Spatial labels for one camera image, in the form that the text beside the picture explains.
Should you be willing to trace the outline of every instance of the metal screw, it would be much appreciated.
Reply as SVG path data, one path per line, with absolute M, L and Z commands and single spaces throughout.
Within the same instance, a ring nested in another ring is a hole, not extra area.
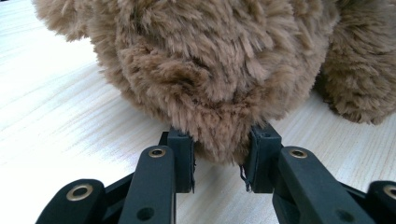
M 392 185 L 386 185 L 384 187 L 385 193 L 392 199 L 396 200 L 396 187 Z
M 66 198 L 71 202 L 81 201 L 87 198 L 88 196 L 90 196 L 92 192 L 93 192 L 92 185 L 80 184 L 70 189 L 69 192 L 67 192 L 66 194 Z
M 300 149 L 291 149 L 291 150 L 289 150 L 289 154 L 292 157 L 298 158 L 298 159 L 305 159 L 308 157 L 308 154 L 306 154 L 306 152 L 304 152 Z
M 152 149 L 149 153 L 148 153 L 148 155 L 150 156 L 150 157 L 152 157 L 152 158 L 160 158 L 160 157 L 162 157 L 163 155 L 165 155 L 165 150 L 163 150 L 163 149 L 161 149 L 161 148 L 154 148 L 154 149 Z

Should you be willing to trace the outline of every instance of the teddy bear ear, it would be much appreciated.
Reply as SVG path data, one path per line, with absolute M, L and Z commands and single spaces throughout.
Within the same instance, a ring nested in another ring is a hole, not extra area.
M 36 15 L 46 26 L 67 41 L 87 37 L 86 10 L 75 0 L 33 0 Z

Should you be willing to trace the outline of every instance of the tabletop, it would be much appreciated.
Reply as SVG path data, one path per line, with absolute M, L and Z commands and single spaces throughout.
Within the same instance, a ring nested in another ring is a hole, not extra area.
M 1 2 L 0 18 L 0 223 L 34 223 L 64 185 L 92 178 L 108 186 L 133 172 L 169 126 L 123 100 L 90 40 L 48 31 L 29 0 Z M 396 115 L 352 123 L 313 91 L 271 123 L 284 146 L 311 150 L 356 189 L 396 181 Z M 198 160 L 195 180 L 195 193 L 177 195 L 177 223 L 278 223 L 271 195 L 247 193 L 239 167 Z

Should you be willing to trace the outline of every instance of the brown fur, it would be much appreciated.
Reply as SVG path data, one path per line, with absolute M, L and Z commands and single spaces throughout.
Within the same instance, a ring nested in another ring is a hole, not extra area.
M 323 63 L 343 116 L 377 123 L 395 110 L 394 6 L 358 2 L 34 0 L 51 30 L 92 40 L 126 99 L 219 163 L 242 163 L 251 125 L 305 100 Z

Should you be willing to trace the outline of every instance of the white table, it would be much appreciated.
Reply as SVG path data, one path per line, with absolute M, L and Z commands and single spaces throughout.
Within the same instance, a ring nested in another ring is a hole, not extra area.
M 89 40 L 67 43 L 35 18 L 30 1 L 0 3 L 0 223 L 34 223 L 67 183 L 106 186 L 134 171 L 168 126 L 107 84 Z M 313 151 L 340 181 L 366 191 L 396 180 L 396 115 L 381 125 L 335 115 L 312 92 L 272 121 L 285 146 Z M 178 223 L 277 223 L 271 195 L 245 192 L 237 166 L 198 160 L 195 194 L 177 195 Z

